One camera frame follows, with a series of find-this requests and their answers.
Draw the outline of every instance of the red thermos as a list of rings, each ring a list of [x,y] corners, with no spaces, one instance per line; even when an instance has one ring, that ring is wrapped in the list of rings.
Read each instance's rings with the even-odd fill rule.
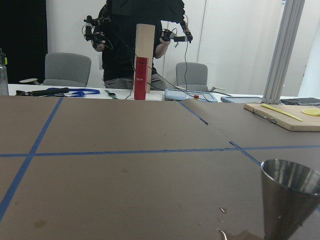
[[[134,78],[134,99],[146,100],[148,78],[148,58],[136,57]]]

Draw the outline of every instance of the desk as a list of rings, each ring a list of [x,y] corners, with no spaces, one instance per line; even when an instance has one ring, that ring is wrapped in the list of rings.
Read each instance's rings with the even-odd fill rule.
[[[320,132],[287,131],[240,103],[0,104],[0,239],[220,240],[219,229],[262,240],[260,162],[320,171]],[[319,225],[315,211],[290,240],[317,240]]]
[[[16,90],[31,92],[38,90],[46,90],[48,88],[65,88],[65,86],[48,86],[48,85],[31,85],[31,84],[9,84],[9,95],[16,95]],[[85,87],[68,87],[70,89],[83,89]],[[87,94],[84,96],[86,99],[112,99],[106,92],[106,88],[96,88],[96,87],[88,87],[88,89],[99,90],[100,94]],[[108,89],[111,93],[115,93],[118,99],[126,99],[128,96],[128,100],[134,100],[134,91],[131,92],[128,89]],[[163,91],[150,91],[145,96],[145,99],[148,101],[162,101],[164,100],[164,92]]]

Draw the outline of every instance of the person's leg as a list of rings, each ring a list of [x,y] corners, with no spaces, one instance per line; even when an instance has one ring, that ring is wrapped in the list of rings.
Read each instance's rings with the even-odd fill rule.
[[[104,82],[106,89],[132,89],[133,84],[133,77],[115,78]]]
[[[166,89],[166,81],[159,74],[151,75],[151,86],[150,90],[153,91],[164,91]]]

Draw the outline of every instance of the metal clip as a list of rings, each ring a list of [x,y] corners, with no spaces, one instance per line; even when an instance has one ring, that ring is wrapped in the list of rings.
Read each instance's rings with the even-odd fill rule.
[[[276,123],[277,123],[277,119],[263,116],[262,114],[258,113],[258,112],[256,111],[256,109],[253,109],[253,110],[252,110],[252,113],[253,113],[254,115],[257,115],[258,117],[260,117],[260,118],[262,118],[262,119],[265,119],[265,120],[268,120],[268,121],[272,122],[273,124],[276,124]]]

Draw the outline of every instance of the yellow lid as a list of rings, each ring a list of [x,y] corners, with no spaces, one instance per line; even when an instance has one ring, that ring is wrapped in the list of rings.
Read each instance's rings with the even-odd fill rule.
[[[319,116],[320,115],[320,109],[317,108],[309,108],[302,110],[304,114],[311,115],[311,116]]]

